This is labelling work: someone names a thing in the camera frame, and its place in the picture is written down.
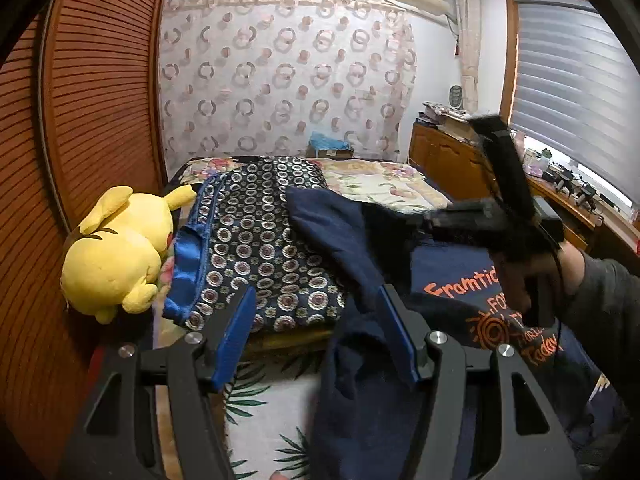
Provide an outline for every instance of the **navy blue t-shirt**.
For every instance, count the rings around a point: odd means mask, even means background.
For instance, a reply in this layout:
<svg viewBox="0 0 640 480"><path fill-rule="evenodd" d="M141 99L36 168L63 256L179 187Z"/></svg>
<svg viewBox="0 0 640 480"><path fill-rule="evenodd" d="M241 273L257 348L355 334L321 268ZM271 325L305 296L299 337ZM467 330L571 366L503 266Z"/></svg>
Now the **navy blue t-shirt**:
<svg viewBox="0 0 640 480"><path fill-rule="evenodd" d="M322 370L310 450L314 480L389 480L402 471L424 393L401 383L386 348L374 312L382 283L393 284L432 330L460 344L514 345L570 438L575 433L575 449L590 443L593 431L585 431L584 421L593 425L593 414L585 419L585 412L600 371L568 327L523 324L506 305L485 250L420 238L406 216L329 190L288 188L287 206L292 225L337 264L353 291ZM456 478L470 471L476 399L468 386ZM601 411L600 427L611 426L610 410Z"/></svg>

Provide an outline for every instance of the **navy blue patterned cloth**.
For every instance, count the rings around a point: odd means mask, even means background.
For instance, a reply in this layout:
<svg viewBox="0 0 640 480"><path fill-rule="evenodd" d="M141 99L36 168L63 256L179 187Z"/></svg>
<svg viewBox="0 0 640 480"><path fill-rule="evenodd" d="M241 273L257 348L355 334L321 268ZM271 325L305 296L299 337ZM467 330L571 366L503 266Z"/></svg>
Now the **navy blue patterned cloth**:
<svg viewBox="0 0 640 480"><path fill-rule="evenodd" d="M340 317L342 286L330 262L289 226L287 187L325 189L326 183L317 166L289 156L259 157L204 182L176 237L164 317L200 330L244 283L257 291L252 332Z"/></svg>

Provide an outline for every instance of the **floral bedsheet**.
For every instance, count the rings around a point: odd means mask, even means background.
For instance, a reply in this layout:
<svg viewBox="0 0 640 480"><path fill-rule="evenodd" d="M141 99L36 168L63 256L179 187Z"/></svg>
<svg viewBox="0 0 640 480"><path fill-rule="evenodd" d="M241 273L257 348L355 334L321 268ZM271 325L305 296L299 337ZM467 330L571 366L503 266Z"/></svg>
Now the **floral bedsheet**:
<svg viewBox="0 0 640 480"><path fill-rule="evenodd" d="M236 170L242 166L244 166L242 162L232 158L219 158L216 156L197 158L187 162L185 170L178 178L180 179L180 184L202 184L217 173Z"/></svg>
<svg viewBox="0 0 640 480"><path fill-rule="evenodd" d="M449 203L408 164L357 159L309 160L322 168L329 189L351 200L375 202L402 213L430 210Z"/></svg>

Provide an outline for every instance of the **blue gripper pad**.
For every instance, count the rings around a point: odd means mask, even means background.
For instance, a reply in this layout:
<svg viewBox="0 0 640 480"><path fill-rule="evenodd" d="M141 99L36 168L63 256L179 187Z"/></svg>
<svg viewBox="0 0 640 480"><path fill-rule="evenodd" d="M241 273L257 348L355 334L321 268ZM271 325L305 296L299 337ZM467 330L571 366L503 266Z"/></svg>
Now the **blue gripper pad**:
<svg viewBox="0 0 640 480"><path fill-rule="evenodd" d="M382 285L378 289L376 316L385 333L398 377L413 388L424 379L419 367L427 360L424 340L430 331L427 323L420 314L404 306L391 285Z"/></svg>
<svg viewBox="0 0 640 480"><path fill-rule="evenodd" d="M216 370L211 377L211 383L216 392L221 391L224 384L232 379L249 337L255 317L255 289L247 285L239 287L231 303L220 312L229 310L233 312L216 348ZM216 316L211 316L207 323L216 321Z"/></svg>

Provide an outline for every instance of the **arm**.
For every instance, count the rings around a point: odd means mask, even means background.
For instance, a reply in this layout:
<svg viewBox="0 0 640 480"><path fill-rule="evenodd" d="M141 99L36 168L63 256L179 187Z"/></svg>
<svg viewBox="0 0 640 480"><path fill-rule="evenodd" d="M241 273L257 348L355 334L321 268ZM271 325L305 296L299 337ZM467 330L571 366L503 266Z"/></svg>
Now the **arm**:
<svg viewBox="0 0 640 480"><path fill-rule="evenodd" d="M524 277L550 274L558 281L548 254L526 263L507 262L502 254L492 257L507 304L522 314L531 306ZM613 260L594 260L569 242L562 243L558 259L570 300L556 309L556 317L574 331L627 407L640 409L640 278Z"/></svg>
<svg viewBox="0 0 640 480"><path fill-rule="evenodd" d="M584 278L576 290L569 284L568 293L575 295L557 316L574 331L626 405L636 411L640 406L640 278L616 261L580 255ZM567 263L561 258L561 264L571 281L572 269L580 263L575 253L569 259Z"/></svg>

